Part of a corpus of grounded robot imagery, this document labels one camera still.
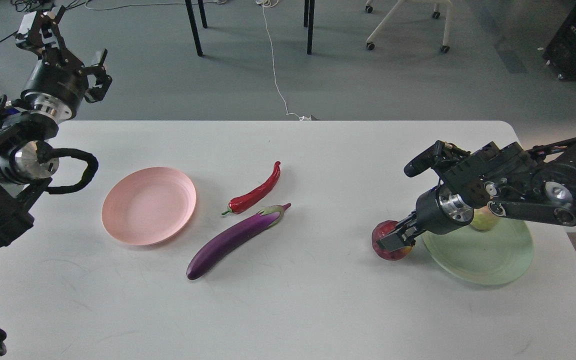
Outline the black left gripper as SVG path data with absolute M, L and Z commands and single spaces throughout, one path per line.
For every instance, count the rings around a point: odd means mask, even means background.
M 95 53 L 94 64 L 82 65 L 74 72 L 57 66 L 69 63 L 66 43 L 58 28 L 66 10 L 65 6 L 59 6 L 27 13 L 15 34 L 16 47 L 38 59 L 20 99 L 29 104 L 32 111 L 56 122 L 73 119 L 83 99 L 89 104 L 102 101 L 113 82 L 105 66 L 107 48 Z M 89 76 L 94 77 L 90 88 Z

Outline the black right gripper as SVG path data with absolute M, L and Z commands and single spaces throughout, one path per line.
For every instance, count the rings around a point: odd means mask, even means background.
M 401 221 L 383 221 L 376 243 L 388 252 L 414 247 L 423 232 L 446 235 L 468 226 L 473 219 L 474 209 L 459 194 L 446 186 L 435 186 L 416 199 L 414 210 Z

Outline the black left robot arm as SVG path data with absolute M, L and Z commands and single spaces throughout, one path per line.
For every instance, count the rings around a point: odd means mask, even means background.
M 106 71 L 106 49 L 86 65 L 67 48 L 58 26 L 75 6 L 26 13 L 13 33 L 16 46 L 37 61 L 18 98 L 0 95 L 0 248 L 34 226 L 30 210 L 43 194 L 82 191 L 99 168 L 89 152 L 49 144 L 83 101 L 102 101 L 113 81 Z M 6 339 L 0 328 L 0 356 L 7 352 Z

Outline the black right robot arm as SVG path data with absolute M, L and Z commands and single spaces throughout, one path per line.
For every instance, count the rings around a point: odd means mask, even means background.
M 413 178 L 427 170 L 438 184 L 421 194 L 414 210 L 375 246 L 393 253 L 426 232 L 445 235 L 469 225 L 474 210 L 500 218 L 576 226 L 576 137 L 523 149 L 490 142 L 475 152 L 436 141 L 403 169 Z

